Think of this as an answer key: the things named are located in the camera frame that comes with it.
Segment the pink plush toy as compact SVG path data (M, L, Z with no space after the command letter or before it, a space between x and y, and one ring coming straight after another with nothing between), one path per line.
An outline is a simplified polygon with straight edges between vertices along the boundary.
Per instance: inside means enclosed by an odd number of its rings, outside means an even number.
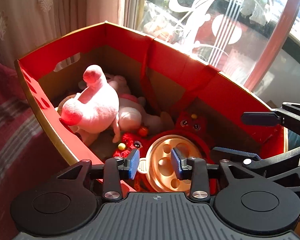
M113 143L121 132L137 131L145 126L150 134L163 130L163 117L144 109L145 99L131 94L124 77L104 74L98 65L90 65L83 73L86 88L68 96L57 112L64 124L90 146L108 128L114 131Z

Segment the red cardboard storage box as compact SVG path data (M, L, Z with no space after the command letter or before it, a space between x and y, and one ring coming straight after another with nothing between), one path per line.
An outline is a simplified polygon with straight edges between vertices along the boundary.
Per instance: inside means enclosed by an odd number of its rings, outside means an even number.
M104 22L73 31L15 61L20 84L38 122L69 164L82 159L101 162L61 122L52 105L74 88L91 64L124 76L133 94L145 97L156 113L167 112L175 118L183 110L193 110L206 116L205 139L180 133L201 150L216 144L262 158L288 150L286 128L242 123L244 112L267 112L270 108L223 72L157 38Z

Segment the pink patterned bed sheet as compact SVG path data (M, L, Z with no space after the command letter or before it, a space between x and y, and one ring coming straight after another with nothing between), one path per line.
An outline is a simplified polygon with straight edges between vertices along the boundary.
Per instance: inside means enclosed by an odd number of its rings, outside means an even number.
M0 239L18 233L11 201L66 167L30 109L15 70L0 64Z

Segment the beige round plastic lid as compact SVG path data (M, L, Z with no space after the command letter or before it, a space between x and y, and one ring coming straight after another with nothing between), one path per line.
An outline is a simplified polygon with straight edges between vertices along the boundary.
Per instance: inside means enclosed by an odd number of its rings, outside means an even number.
M172 166L171 151L175 147L186 157L206 156L199 146L181 135L171 134L155 139L139 162L136 180L140 190L189 193L191 181L179 180Z

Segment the red plush headband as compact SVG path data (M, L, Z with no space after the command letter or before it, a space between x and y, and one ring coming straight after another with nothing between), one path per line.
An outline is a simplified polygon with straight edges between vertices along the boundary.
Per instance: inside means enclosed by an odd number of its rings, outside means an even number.
M211 164L213 161L210 157L210 148L213 145L213 139L207 135L206 128L207 120L205 117L187 112L180 112L171 129L158 133L153 137L148 136L149 131L145 127L141 127L137 132L124 133L113 156L125 158L132 149L137 148L140 151L140 159L144 158L148 147L155 139L165 135L176 134L186 137L194 142L195 145L199 146L206 154L206 156L202 158L205 159L207 163ZM138 175L136 174L134 179L134 189L136 191L142 191L136 180L137 177Z

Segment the beige floral curtain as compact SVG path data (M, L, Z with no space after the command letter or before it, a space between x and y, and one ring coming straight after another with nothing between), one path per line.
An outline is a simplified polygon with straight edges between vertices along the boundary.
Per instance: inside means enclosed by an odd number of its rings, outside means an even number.
M123 24L125 0L0 0L0 63L14 61L77 29Z

